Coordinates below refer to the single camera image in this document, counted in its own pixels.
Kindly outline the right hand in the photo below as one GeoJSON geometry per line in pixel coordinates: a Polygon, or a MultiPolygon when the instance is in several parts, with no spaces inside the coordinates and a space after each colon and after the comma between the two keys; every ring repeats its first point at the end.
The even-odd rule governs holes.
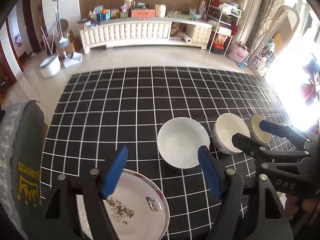
{"type": "Polygon", "coordinates": [[[319,200],[317,198],[300,198],[287,193],[285,197],[285,214],[291,228],[297,226],[305,214],[308,217],[301,222],[302,226],[313,226],[319,213],[319,200]]]}

